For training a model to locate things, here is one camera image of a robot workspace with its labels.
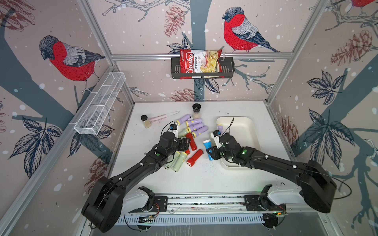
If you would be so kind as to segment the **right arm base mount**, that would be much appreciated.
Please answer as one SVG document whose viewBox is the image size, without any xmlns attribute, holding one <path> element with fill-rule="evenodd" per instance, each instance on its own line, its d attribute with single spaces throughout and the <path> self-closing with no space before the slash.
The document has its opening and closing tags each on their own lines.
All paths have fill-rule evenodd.
<svg viewBox="0 0 378 236">
<path fill-rule="evenodd" d="M 282 211 L 286 212 L 286 205 L 277 205 L 268 198 L 271 184 L 266 185 L 259 195 L 245 195 L 244 206 L 247 211 Z"/>
</svg>

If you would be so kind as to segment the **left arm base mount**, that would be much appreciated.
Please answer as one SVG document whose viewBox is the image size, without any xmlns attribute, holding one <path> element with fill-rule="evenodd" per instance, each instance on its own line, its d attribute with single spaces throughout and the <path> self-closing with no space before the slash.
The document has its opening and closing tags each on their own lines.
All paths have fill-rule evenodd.
<svg viewBox="0 0 378 236">
<path fill-rule="evenodd" d="M 124 197 L 123 213 L 166 212 L 167 204 L 167 196 L 157 196 L 152 190 L 142 186 Z"/>
</svg>

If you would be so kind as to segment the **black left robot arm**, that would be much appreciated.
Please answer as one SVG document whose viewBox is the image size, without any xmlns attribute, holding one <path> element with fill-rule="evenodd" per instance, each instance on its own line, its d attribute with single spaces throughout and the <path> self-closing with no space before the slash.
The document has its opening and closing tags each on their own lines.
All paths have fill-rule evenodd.
<svg viewBox="0 0 378 236">
<path fill-rule="evenodd" d="M 177 138 L 173 132 L 165 132 L 158 144 L 137 164 L 110 179 L 101 177 L 92 188 L 81 214 L 96 228 L 105 233 L 121 216 L 126 194 L 147 176 L 158 171 L 177 151 L 189 149 L 190 139 Z"/>
</svg>

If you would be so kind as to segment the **blue flashlight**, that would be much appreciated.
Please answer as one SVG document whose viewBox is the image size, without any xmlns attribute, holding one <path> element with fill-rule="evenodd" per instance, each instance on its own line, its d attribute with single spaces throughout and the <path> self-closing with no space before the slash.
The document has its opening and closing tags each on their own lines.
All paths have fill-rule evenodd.
<svg viewBox="0 0 378 236">
<path fill-rule="evenodd" d="M 211 143 L 211 140 L 208 139 L 208 140 L 205 140 L 203 142 L 204 146 L 205 146 L 205 149 L 206 149 L 206 153 L 208 154 L 208 157 L 209 157 L 209 160 L 210 161 L 213 161 L 213 158 L 212 158 L 212 155 L 211 155 L 211 148 L 212 148 L 212 143 Z"/>
</svg>

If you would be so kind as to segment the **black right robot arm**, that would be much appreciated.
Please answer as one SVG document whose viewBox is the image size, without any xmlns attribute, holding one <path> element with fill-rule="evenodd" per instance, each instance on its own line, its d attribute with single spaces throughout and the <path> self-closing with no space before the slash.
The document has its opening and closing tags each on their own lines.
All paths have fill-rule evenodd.
<svg viewBox="0 0 378 236">
<path fill-rule="evenodd" d="M 299 195 L 308 206 L 318 212 L 331 212 L 337 185 L 317 162 L 293 162 L 265 154 L 253 147 L 242 147 L 228 133 L 218 138 L 218 146 L 206 149 L 214 160 L 224 158 L 241 167 L 266 171 L 289 180 L 301 187 Z"/>
</svg>

